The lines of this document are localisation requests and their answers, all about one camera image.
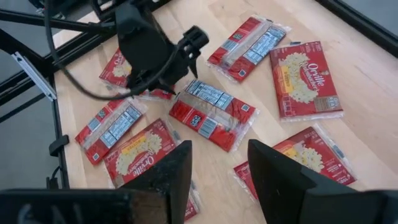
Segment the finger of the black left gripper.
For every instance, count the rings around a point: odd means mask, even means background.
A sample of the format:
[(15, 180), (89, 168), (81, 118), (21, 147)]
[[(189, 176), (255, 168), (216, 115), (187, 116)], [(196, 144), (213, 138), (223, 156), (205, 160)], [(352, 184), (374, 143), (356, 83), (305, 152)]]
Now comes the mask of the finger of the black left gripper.
[(191, 58), (188, 63), (188, 67), (193, 73), (193, 76), (195, 78), (198, 78), (198, 72), (197, 72), (197, 59), (195, 57)]
[(155, 89), (165, 91), (166, 93), (170, 93), (172, 95), (176, 94), (176, 92), (174, 91), (173, 85), (168, 85), (168, 84), (163, 84), (163, 83), (157, 82), (157, 83), (155, 83)]

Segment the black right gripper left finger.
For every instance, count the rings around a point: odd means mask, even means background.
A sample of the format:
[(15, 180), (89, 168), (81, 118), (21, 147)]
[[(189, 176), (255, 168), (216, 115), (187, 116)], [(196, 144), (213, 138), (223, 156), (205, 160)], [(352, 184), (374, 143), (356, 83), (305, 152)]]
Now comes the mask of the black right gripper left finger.
[(118, 189), (1, 191), (1, 223), (183, 223), (192, 142), (183, 141)]

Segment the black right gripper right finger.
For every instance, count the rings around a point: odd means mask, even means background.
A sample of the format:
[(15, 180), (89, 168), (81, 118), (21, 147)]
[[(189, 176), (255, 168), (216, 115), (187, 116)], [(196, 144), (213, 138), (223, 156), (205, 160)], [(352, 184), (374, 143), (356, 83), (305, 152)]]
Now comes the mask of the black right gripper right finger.
[(251, 177), (267, 223), (397, 223), (397, 191), (357, 191), (268, 145), (248, 142)]

